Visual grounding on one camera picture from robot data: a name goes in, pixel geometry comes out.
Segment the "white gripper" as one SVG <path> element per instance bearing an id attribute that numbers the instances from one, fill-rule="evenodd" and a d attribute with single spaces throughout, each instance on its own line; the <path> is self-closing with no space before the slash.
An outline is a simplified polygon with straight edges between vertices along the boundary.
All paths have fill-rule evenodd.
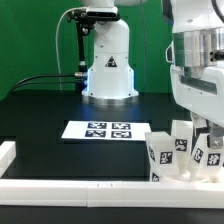
<path id="1" fill-rule="evenodd" d="M 220 149 L 224 145 L 224 63 L 205 67 L 199 77 L 186 77 L 182 67 L 174 65 L 174 46 L 166 49 L 166 60 L 171 63 L 170 77 L 176 103 L 190 113 L 194 135 L 209 127 L 209 147 Z"/>

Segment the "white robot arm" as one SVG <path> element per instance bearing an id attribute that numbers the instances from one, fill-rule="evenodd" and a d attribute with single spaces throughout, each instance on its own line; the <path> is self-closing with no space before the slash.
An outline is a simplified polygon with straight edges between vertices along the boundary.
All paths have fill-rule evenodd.
<path id="1" fill-rule="evenodd" d="M 95 31 L 83 95 L 103 102 L 135 97 L 129 27 L 117 7 L 146 0 L 81 1 L 81 16 Z M 224 145 L 224 0 L 162 0 L 162 13 L 172 24 L 166 60 L 175 101 L 191 112 L 196 127 L 210 126 L 208 146 L 219 148 Z"/>

